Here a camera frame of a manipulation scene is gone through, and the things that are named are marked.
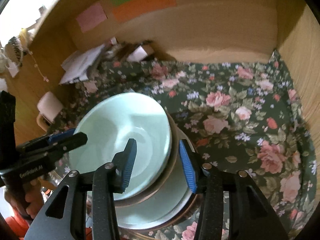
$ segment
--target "dark green floral fabric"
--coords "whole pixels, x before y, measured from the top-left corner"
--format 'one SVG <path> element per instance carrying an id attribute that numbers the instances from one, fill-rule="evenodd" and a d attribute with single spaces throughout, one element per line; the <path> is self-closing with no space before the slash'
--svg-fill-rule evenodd
<path id="1" fill-rule="evenodd" d="M 75 127 L 99 102 L 135 91 L 157 100 L 196 145 L 203 162 L 222 171 L 246 170 L 290 237 L 314 210 L 316 158 L 301 102 L 275 50 L 268 64 L 102 62 L 94 79 L 76 84 L 78 100 L 62 110 L 50 132 Z M 69 172 L 68 156 L 57 173 Z M 192 240 L 199 209 L 176 225 L 125 238 Z M 228 214 L 223 227 L 227 238 Z"/>

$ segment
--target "red clothing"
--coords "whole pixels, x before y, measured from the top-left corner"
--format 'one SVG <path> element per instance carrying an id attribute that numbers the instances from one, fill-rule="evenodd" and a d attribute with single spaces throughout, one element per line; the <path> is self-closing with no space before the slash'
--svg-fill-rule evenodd
<path id="1" fill-rule="evenodd" d="M 14 217 L 7 217 L 5 221 L 11 230 L 16 234 L 17 237 L 23 239 L 26 235 L 29 225 L 28 223 L 20 216 L 19 212 L 13 208 Z M 91 228 L 85 229 L 86 240 L 92 240 Z"/>

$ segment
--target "pink paper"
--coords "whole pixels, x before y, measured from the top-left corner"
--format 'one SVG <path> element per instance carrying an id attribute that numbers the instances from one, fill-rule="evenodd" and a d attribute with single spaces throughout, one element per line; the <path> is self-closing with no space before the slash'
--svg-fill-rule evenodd
<path id="1" fill-rule="evenodd" d="M 82 33 L 85 33 L 107 19 L 99 2 L 93 4 L 76 18 Z"/>

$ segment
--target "orange sticky note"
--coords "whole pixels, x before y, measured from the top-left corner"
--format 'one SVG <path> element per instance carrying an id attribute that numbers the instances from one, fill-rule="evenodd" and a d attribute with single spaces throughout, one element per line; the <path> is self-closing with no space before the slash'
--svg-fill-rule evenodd
<path id="1" fill-rule="evenodd" d="M 141 14 L 177 6 L 176 0 L 131 0 L 112 10 L 118 22 L 126 22 Z"/>
<path id="2" fill-rule="evenodd" d="M 107 19 L 99 2 L 91 5 L 76 18 L 82 33 L 85 33 Z"/>

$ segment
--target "human hand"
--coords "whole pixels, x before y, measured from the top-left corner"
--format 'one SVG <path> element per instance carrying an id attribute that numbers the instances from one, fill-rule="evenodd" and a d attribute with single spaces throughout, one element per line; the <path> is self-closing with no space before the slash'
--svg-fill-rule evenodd
<path id="1" fill-rule="evenodd" d="M 29 184 L 25 200 L 29 202 L 30 205 L 26 208 L 26 212 L 34 219 L 44 205 L 44 200 L 41 194 L 40 181 L 38 179 L 34 179 Z M 18 203 L 6 189 L 4 190 L 4 199 L 12 206 L 12 208 L 16 208 L 20 213 L 22 213 L 21 210 L 23 210 L 23 208 L 21 204 Z"/>

